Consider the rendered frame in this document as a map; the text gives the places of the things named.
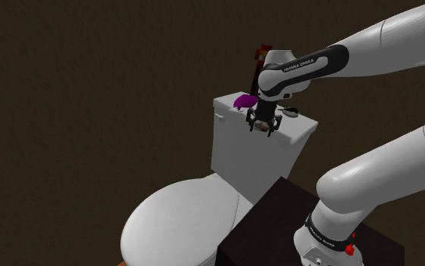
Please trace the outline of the tall black red-topped object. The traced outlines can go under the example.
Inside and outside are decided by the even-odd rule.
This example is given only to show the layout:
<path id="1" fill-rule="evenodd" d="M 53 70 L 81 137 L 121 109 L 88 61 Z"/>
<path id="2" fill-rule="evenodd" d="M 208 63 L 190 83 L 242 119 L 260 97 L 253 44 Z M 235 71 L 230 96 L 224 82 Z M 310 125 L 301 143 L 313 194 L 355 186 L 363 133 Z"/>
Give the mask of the tall black red-topped object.
<path id="1" fill-rule="evenodd" d="M 261 45 L 260 48 L 258 48 L 255 51 L 254 59 L 257 61 L 255 72 L 254 72 L 254 78 L 251 85 L 250 95 L 257 96 L 258 93 L 258 77 L 260 75 L 260 72 L 263 69 L 264 61 L 266 59 L 266 55 L 269 51 L 271 51 L 273 47 L 271 45 Z"/>

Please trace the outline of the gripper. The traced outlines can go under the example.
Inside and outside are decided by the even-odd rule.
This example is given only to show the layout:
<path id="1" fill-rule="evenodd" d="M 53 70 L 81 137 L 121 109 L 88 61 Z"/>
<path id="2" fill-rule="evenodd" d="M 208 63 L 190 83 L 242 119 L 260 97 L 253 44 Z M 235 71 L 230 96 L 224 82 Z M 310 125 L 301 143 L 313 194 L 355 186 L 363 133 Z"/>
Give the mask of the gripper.
<path id="1" fill-rule="evenodd" d="M 275 115 L 276 107 L 276 101 L 265 101 L 259 99 L 256 110 L 254 111 L 253 108 L 249 108 L 246 114 L 245 120 L 249 125 L 249 131 L 253 131 L 256 128 L 257 120 L 268 123 L 268 138 L 274 131 L 277 131 L 281 125 L 282 116 Z"/>

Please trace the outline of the purple rounded object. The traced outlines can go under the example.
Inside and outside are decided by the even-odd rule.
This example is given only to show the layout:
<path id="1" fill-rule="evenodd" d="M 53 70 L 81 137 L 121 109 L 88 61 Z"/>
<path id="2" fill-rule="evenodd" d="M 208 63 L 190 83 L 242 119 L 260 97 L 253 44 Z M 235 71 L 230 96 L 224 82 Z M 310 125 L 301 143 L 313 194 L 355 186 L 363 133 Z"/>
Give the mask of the purple rounded object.
<path id="1" fill-rule="evenodd" d="M 242 108 L 251 108 L 258 102 L 258 97 L 249 95 L 249 94 L 243 94 L 235 99 L 233 102 L 233 108 L 236 110 L 240 110 Z"/>

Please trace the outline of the dark robot stand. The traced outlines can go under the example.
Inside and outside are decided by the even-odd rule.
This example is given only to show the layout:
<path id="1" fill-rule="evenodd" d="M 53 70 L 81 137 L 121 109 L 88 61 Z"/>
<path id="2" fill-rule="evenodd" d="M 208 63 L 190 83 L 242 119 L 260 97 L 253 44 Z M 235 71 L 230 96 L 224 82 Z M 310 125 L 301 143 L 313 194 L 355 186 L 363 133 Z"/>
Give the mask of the dark robot stand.
<path id="1" fill-rule="evenodd" d="M 303 266 L 294 233 L 318 197 L 280 178 L 217 248 L 214 266 Z M 364 266 L 405 266 L 405 247 L 365 224 L 356 229 Z"/>

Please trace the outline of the white toilet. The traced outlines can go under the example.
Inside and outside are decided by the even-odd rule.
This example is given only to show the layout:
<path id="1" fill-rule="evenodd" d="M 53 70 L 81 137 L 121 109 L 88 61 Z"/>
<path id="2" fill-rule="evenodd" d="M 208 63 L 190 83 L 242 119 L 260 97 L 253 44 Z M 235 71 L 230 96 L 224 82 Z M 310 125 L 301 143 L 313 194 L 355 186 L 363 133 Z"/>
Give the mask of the white toilet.
<path id="1" fill-rule="evenodd" d="M 214 266 L 217 247 L 280 178 L 289 176 L 317 121 L 282 117 L 272 134 L 250 130 L 241 92 L 216 97 L 212 174 L 169 184 L 130 215 L 120 239 L 126 266 Z"/>

